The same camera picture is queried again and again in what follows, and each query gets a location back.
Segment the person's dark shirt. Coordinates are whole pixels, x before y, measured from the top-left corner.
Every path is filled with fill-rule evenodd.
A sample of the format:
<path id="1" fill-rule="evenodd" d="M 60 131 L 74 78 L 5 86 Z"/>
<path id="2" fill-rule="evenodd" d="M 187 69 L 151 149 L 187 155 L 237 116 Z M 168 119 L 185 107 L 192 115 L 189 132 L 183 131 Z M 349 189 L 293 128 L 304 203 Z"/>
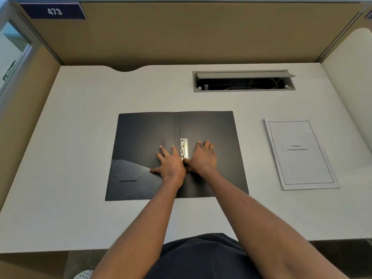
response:
<path id="1" fill-rule="evenodd" d="M 144 279 L 262 279 L 235 239 L 209 233 L 163 245 Z"/>

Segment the person's left hand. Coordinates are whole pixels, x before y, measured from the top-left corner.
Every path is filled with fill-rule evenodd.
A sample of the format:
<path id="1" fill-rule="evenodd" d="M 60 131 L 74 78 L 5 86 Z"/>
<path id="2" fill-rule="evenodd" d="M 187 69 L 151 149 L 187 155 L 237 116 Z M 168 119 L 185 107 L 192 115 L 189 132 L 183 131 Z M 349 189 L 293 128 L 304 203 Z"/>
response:
<path id="1" fill-rule="evenodd" d="M 183 165 L 182 158 L 179 156 L 179 151 L 175 146 L 172 146 L 169 156 L 164 158 L 161 152 L 156 152 L 156 157 L 160 162 L 161 173 L 159 174 L 164 184 L 170 184 L 178 190 L 186 176 L 186 169 Z"/>

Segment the brown partition panel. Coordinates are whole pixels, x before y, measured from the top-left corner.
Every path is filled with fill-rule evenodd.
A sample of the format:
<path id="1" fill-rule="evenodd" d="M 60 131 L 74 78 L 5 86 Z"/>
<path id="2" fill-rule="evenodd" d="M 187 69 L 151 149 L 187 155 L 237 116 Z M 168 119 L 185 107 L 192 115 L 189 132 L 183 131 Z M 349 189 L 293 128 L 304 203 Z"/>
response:
<path id="1" fill-rule="evenodd" d="M 0 211 L 20 166 L 61 64 L 41 45 L 0 115 Z"/>
<path id="2" fill-rule="evenodd" d="M 64 65 L 131 71 L 147 65 L 316 62 L 361 13 L 357 2 L 83 1 L 86 19 L 32 19 Z"/>

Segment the green sign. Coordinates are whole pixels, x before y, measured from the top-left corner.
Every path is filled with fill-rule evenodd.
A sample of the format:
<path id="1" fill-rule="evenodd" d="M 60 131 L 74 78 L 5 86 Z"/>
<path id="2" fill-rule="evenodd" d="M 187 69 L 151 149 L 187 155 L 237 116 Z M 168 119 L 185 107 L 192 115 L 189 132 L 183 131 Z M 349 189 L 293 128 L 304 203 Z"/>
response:
<path id="1" fill-rule="evenodd" d="M 8 78 L 12 74 L 13 70 L 15 69 L 16 64 L 17 64 L 17 61 L 13 60 L 12 63 L 10 64 L 10 66 L 7 68 L 6 72 L 4 73 L 3 77 L 2 77 L 3 82 L 6 82 L 8 80 Z"/>

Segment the person's right forearm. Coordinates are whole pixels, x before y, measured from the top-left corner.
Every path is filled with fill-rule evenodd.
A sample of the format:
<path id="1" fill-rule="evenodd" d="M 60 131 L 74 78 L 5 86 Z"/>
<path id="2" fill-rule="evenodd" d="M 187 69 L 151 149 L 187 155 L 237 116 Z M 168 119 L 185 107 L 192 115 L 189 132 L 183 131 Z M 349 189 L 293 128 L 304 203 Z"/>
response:
<path id="1" fill-rule="evenodd" d="M 211 165 L 198 170 L 210 185 L 239 243 L 263 279 L 348 279 L 302 235 Z"/>

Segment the white printed paper document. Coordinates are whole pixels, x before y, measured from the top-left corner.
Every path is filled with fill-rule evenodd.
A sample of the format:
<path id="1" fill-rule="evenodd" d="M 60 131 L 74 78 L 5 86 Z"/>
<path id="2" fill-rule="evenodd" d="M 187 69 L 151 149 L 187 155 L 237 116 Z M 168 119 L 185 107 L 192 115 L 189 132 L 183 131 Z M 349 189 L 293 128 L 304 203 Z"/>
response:
<path id="1" fill-rule="evenodd" d="M 309 120 L 263 119 L 263 124 L 283 191 L 340 188 Z"/>

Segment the black file folder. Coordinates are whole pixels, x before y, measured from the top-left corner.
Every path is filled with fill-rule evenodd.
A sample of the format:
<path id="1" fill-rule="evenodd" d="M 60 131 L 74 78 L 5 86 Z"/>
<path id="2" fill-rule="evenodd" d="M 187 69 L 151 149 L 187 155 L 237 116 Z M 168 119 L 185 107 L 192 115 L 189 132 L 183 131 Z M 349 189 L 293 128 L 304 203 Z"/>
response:
<path id="1" fill-rule="evenodd" d="M 156 157 L 162 145 L 180 150 L 188 139 L 189 158 L 198 141 L 217 149 L 217 169 L 229 182 L 249 193 L 232 111 L 123 113 L 118 123 L 105 201 L 151 199 L 161 186 Z"/>

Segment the blue number sign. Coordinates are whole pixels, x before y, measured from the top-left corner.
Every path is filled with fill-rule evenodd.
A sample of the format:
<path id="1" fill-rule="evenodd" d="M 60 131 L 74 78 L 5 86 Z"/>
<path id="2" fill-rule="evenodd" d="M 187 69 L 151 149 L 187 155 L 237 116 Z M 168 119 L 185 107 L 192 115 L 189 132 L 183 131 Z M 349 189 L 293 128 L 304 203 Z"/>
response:
<path id="1" fill-rule="evenodd" d="M 31 19 L 86 19 L 79 3 L 25 3 L 20 6 Z"/>

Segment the glass window pane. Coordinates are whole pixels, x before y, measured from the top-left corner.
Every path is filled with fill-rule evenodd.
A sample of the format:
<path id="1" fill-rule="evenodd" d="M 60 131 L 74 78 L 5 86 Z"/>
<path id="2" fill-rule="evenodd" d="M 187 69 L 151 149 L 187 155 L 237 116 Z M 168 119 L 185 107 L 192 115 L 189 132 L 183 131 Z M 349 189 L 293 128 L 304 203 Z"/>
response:
<path id="1" fill-rule="evenodd" d="M 17 27 L 8 21 L 0 30 L 0 90 L 5 86 L 18 63 L 29 48 L 30 41 L 17 29 Z M 17 61 L 16 67 L 6 82 L 2 77 L 13 60 Z"/>

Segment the white partition panel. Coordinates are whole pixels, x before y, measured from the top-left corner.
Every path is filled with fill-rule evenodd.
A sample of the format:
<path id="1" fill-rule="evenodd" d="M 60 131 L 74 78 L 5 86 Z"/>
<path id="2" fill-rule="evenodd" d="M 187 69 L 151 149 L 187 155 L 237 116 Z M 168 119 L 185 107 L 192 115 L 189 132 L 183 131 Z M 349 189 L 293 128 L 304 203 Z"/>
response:
<path id="1" fill-rule="evenodd" d="M 372 153 L 372 31 L 353 31 L 321 65 Z"/>

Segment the person's left forearm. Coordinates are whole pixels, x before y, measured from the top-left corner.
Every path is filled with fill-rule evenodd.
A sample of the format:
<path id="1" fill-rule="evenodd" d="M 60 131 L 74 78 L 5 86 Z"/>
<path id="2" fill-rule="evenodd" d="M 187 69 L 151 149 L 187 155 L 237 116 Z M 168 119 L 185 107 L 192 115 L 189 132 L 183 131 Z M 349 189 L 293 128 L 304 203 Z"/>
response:
<path id="1" fill-rule="evenodd" d="M 184 177 L 163 179 L 156 195 L 114 242 L 90 279 L 144 279 L 160 258 L 176 193 Z"/>

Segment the person's right hand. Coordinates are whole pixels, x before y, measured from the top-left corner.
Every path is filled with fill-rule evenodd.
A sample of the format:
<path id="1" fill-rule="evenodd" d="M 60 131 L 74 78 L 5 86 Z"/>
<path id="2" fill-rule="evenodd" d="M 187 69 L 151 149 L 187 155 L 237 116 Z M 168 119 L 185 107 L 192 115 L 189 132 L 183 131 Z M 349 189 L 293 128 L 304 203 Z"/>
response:
<path id="1" fill-rule="evenodd" d="M 195 172 L 203 178 L 217 172 L 217 157 L 212 143 L 210 150 L 205 151 L 203 144 L 198 141 L 191 158 L 193 169 L 188 169 L 188 171 Z"/>

